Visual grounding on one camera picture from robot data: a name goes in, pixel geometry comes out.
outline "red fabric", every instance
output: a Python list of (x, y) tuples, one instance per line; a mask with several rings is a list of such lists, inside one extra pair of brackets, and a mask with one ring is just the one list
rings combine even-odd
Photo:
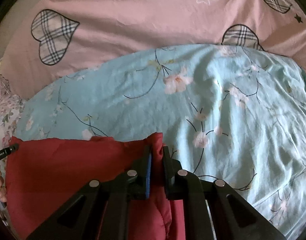
[(145, 145), (152, 145), (150, 198), (131, 201), (129, 239), (184, 240), (183, 203), (168, 201), (164, 194), (162, 138), (162, 133), (132, 142), (107, 137), (23, 142), (13, 137), (11, 144), (20, 147), (8, 157), (6, 187), (14, 228), (25, 239), (88, 181), (114, 179), (141, 158)]

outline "bed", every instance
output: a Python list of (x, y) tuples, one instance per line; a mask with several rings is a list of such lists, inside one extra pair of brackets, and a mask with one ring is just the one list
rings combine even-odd
[[(0, 63), (0, 149), (12, 136), (130, 141), (159, 131), (183, 168), (224, 179), (297, 239), (306, 228), (303, 10), (295, 0), (41, 0)], [(14, 195), (6, 161), (0, 171)], [(21, 228), (19, 210), (13, 201), (3, 212), (25, 239), (36, 221)]]

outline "black star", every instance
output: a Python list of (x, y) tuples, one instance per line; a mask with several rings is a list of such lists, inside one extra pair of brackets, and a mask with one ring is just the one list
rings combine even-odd
[(297, 19), (298, 23), (303, 23), (301, 17), (298, 14), (296, 14), (295, 19)]

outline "folded red fabric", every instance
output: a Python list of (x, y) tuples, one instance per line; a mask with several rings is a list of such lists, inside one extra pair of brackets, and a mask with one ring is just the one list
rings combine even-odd
[(162, 167), (162, 133), (140, 141), (118, 142), (110, 137), (90, 141), (57, 138), (22, 141), (8, 157), (6, 187), (8, 212), (14, 228), (25, 239), (69, 197), (91, 179), (114, 179), (153, 149), (150, 198), (131, 201), (129, 239), (184, 240), (182, 201), (165, 198)]

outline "red garment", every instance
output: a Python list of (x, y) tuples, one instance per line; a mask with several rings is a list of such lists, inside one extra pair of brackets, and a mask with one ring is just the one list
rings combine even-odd
[(184, 240), (182, 201), (168, 201), (163, 188), (162, 133), (141, 141), (117, 142), (93, 137), (90, 141), (21, 141), (19, 150), (7, 161), (8, 212), (14, 228), (25, 239), (69, 197), (91, 179), (114, 179), (142, 157), (144, 146), (152, 145), (150, 198), (131, 201), (129, 239)]

